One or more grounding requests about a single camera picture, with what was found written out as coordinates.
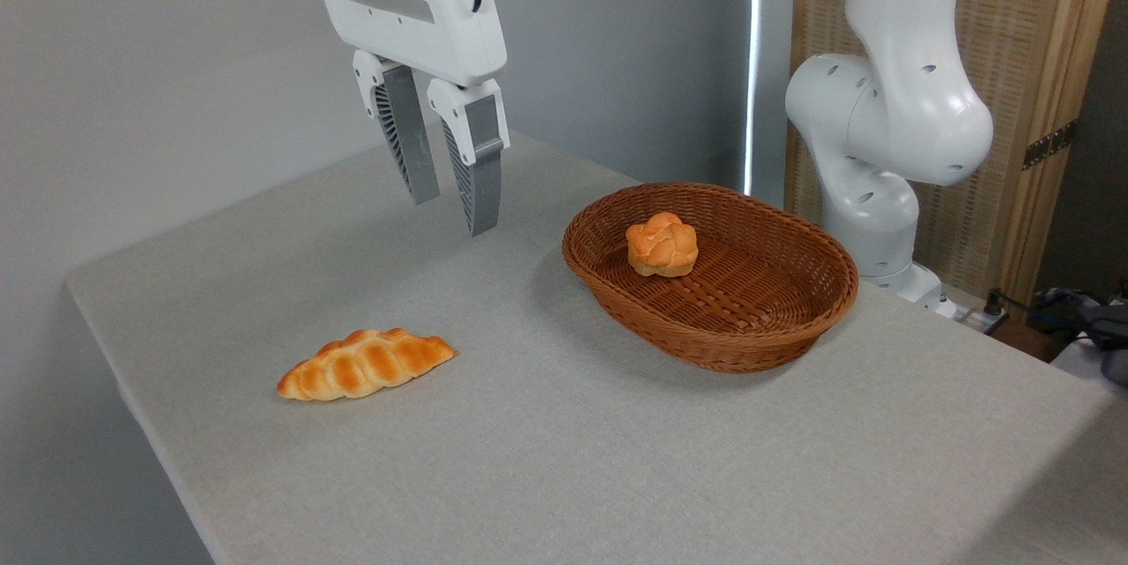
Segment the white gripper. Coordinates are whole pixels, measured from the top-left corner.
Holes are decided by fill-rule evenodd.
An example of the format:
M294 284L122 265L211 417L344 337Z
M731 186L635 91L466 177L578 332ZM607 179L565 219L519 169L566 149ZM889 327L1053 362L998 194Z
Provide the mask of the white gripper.
M469 233L495 227L510 135L502 92L490 79L508 61L494 0L482 0L478 11L474 0L323 2L342 42L358 48L352 67L364 108L382 129L412 202L440 196L415 68L435 76L428 101L442 123Z

